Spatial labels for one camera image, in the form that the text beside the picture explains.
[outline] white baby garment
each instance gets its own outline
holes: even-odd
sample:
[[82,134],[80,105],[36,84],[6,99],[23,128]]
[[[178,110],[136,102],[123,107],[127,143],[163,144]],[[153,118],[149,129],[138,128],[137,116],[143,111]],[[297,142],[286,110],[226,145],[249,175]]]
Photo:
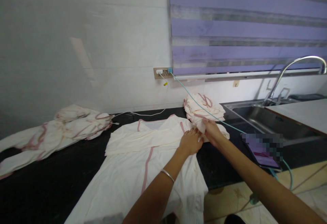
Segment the white baby garment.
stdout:
[[[201,95],[201,94],[193,94],[193,98],[198,102],[204,109],[206,109],[208,112],[210,112],[212,115],[214,115],[216,118],[218,118],[221,121],[225,121],[224,119],[224,113],[225,110],[222,105],[215,104],[212,102],[207,96]],[[187,96],[187,98],[184,100],[184,109],[186,112],[186,117],[189,119],[194,126],[196,126],[201,133],[204,134],[205,132],[205,126],[202,122],[203,118],[210,119],[213,121],[218,121],[213,116],[211,116],[209,113],[204,111],[197,103],[196,103],[190,95]],[[219,128],[220,132],[223,134],[224,137],[227,139],[230,138],[229,133],[226,131],[225,127],[217,124],[217,127]]]
[[58,111],[55,119],[50,122],[0,140],[0,152],[10,147],[23,151],[1,162],[0,179],[79,140],[98,137],[111,127],[113,117],[114,115],[71,105]]
[[[75,208],[69,223],[120,224],[141,193],[168,163],[191,123],[175,115],[167,120],[139,120],[111,134],[106,159]],[[164,216],[180,223],[203,223],[208,192],[196,155],[189,156],[174,184]]]

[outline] black countertop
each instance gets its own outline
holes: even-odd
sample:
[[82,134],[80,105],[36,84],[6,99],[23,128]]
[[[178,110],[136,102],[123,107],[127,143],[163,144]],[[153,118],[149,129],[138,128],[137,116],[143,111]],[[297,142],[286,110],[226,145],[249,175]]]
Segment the black countertop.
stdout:
[[[140,113],[150,115],[157,112]],[[183,108],[166,109],[153,117],[122,114],[114,118],[114,122],[119,122],[120,125],[113,125],[98,138],[79,141],[0,180],[0,214],[3,222],[64,223],[103,163],[111,132],[139,119],[154,121],[167,119],[172,114],[186,118]],[[227,109],[225,119],[226,123],[246,133],[259,133]],[[252,160],[240,133],[225,127],[230,134],[230,141]],[[326,141],[318,140],[284,147],[283,155],[291,168],[297,168],[327,160],[326,151]],[[5,150],[0,153],[0,161],[19,152],[14,148]],[[202,146],[197,159],[209,190],[242,181],[229,162],[210,143]]]

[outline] cord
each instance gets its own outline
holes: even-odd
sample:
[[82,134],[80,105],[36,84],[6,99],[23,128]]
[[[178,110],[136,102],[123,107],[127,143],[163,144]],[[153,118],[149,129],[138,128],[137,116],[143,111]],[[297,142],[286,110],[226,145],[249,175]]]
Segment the cord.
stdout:
[[211,116],[213,116],[215,119],[217,119],[218,121],[222,122],[223,124],[233,128],[233,129],[236,129],[237,131],[243,133],[243,134],[246,134],[245,132],[243,132],[242,130],[239,130],[235,127],[233,127],[232,125],[229,125],[228,123],[225,123],[224,121],[221,121],[220,119],[216,118],[214,115],[212,115],[210,112],[208,112],[206,109],[204,109],[198,102],[196,102],[196,100],[192,97],[192,95],[190,94],[190,92],[185,88],[185,86],[177,79],[176,76],[174,76],[174,74],[172,74],[173,77],[183,86],[183,88],[186,90],[186,92],[190,95],[190,97],[192,98],[192,100],[194,100],[194,102],[199,106],[201,107],[203,110],[205,110],[208,114],[210,114]]
[[164,77],[161,75],[161,73],[159,73],[159,75],[162,77],[162,79],[165,81],[165,84],[164,84],[164,86],[166,86],[167,84],[168,84],[168,82],[167,82],[167,80],[166,79],[164,79]]
[[164,112],[164,110],[166,110],[166,108],[165,108],[165,109],[163,109],[161,112],[159,112],[159,113],[156,113],[156,114],[153,114],[153,115],[138,114],[138,113],[135,113],[135,112],[132,112],[132,111],[126,111],[126,112],[124,112],[124,113],[133,113],[133,114],[135,114],[135,115],[139,115],[139,116],[147,116],[147,117],[151,117],[151,116],[154,116],[154,115],[159,115],[159,114],[163,113],[163,112]]
[[[169,70],[168,69],[168,72],[183,86],[183,88],[186,90],[186,92],[190,95],[190,97],[192,98],[192,100],[194,100],[194,102],[199,106],[201,107],[204,111],[206,111],[208,114],[210,114],[211,116],[213,116],[215,119],[217,119],[218,121],[222,122],[223,124],[243,133],[243,134],[246,134],[244,131],[242,130],[239,130],[235,127],[233,127],[232,125],[229,125],[228,123],[225,123],[224,121],[221,121],[220,119],[216,118],[214,115],[212,115],[210,112],[208,112],[206,109],[204,109],[198,102],[196,102],[196,100],[192,97],[192,95],[190,94],[190,92],[185,88],[185,86],[177,79],[177,77],[172,73],[172,70]],[[290,185],[290,190],[292,191],[292,188],[293,188],[293,174],[292,174],[292,171],[291,171],[291,168],[289,167],[289,165],[285,162],[285,160],[283,160],[284,164],[286,165],[288,171],[290,172],[290,177],[291,177],[291,185]],[[275,172],[269,168],[272,175],[278,180],[277,178],[277,175],[275,174]]]

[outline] bangle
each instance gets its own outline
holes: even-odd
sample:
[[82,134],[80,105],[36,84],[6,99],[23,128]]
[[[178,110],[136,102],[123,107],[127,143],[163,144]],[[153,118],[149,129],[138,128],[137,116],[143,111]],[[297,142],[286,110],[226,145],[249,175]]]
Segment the bangle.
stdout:
[[168,177],[173,181],[173,183],[175,183],[174,179],[171,177],[171,175],[167,171],[165,171],[164,169],[162,169],[160,172],[163,172],[166,175],[168,175]]

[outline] faucet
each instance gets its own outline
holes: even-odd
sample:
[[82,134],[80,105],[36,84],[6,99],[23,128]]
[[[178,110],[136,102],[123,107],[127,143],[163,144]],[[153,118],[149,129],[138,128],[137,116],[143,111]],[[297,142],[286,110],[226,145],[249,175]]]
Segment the faucet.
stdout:
[[320,58],[318,56],[305,56],[305,57],[301,57],[301,58],[298,58],[296,60],[294,60],[293,62],[291,62],[290,64],[286,65],[279,73],[276,81],[275,81],[275,84],[273,85],[269,95],[265,98],[265,100],[263,101],[263,104],[262,106],[267,106],[267,101],[272,101],[273,99],[273,96],[274,96],[274,92],[276,90],[276,87],[277,85],[279,84],[279,81],[282,79],[285,71],[287,70],[288,67],[290,67],[291,65],[293,65],[294,63],[302,60],[302,59],[318,59],[322,62],[322,68],[319,70],[318,74],[326,74],[326,71],[327,71],[327,65],[326,65],[326,61],[323,59],[323,58]]

